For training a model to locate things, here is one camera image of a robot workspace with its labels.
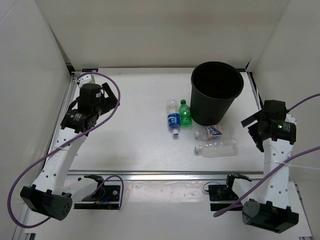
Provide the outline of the blue label water bottle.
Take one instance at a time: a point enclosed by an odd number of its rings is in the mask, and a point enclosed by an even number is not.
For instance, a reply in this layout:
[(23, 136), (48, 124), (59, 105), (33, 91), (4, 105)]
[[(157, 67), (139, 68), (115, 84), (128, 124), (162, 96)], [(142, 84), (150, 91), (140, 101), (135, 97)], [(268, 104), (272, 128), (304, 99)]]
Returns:
[(180, 134), (181, 118), (178, 102), (175, 99), (169, 99), (166, 103), (168, 128), (172, 137), (177, 139)]

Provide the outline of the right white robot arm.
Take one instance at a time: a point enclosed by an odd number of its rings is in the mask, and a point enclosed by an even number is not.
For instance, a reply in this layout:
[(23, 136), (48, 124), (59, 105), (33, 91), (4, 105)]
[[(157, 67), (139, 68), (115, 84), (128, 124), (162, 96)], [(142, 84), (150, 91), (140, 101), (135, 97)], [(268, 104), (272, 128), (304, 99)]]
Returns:
[(241, 124), (264, 154), (262, 183), (243, 203), (243, 223), (283, 233), (299, 222), (299, 214), (290, 206), (289, 167), (285, 163), (292, 156), (297, 121), (288, 114), (285, 102), (266, 100), (262, 110)]

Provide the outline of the white orange label bottle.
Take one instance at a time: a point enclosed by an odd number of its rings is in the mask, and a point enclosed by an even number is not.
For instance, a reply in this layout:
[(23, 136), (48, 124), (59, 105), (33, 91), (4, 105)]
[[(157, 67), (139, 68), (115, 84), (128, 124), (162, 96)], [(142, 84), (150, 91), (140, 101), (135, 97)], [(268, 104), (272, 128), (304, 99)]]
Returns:
[(195, 131), (194, 137), (197, 140), (207, 142), (211, 140), (230, 139), (234, 136), (235, 129), (232, 125), (215, 124), (207, 125), (201, 130)]

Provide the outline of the clear unlabelled plastic bottle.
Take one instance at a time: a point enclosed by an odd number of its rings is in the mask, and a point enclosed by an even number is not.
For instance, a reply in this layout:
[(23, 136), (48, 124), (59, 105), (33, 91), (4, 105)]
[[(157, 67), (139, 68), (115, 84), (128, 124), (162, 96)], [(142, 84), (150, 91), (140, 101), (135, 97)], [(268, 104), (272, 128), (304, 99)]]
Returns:
[(194, 146), (194, 153), (206, 158), (236, 156), (238, 152), (239, 144), (236, 139), (216, 139)]

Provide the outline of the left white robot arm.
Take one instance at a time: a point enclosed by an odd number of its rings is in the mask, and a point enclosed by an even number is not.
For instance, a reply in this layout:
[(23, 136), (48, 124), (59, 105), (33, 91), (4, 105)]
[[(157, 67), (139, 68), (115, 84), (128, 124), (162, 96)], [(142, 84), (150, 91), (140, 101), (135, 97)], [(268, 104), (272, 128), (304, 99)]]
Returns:
[(85, 83), (61, 122), (55, 142), (55, 153), (48, 157), (31, 186), (24, 186), (20, 197), (38, 214), (62, 221), (74, 203), (104, 198), (103, 178), (98, 175), (80, 177), (69, 187), (64, 183), (78, 150), (101, 115), (116, 107), (118, 100), (108, 83)]

